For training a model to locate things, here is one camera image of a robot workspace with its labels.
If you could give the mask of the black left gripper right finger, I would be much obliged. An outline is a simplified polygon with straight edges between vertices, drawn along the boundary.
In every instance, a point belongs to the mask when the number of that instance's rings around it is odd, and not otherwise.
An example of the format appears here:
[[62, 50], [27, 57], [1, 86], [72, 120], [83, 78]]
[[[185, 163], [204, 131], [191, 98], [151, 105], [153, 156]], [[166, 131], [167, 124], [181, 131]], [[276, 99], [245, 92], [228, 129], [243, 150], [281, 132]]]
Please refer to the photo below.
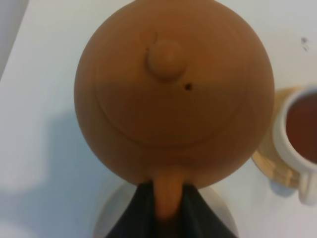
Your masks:
[[234, 233], [208, 206], [193, 185], [183, 186], [180, 216], [174, 238], [233, 238]]

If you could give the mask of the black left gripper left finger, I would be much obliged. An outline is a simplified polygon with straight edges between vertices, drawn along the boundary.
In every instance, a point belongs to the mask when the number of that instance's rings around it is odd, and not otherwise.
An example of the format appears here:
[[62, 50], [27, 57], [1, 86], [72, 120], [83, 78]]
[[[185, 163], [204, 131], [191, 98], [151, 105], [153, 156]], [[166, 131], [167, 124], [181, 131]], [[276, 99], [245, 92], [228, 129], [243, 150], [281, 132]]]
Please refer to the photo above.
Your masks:
[[153, 184], [142, 183], [137, 186], [128, 207], [107, 237], [155, 238], [156, 236]]

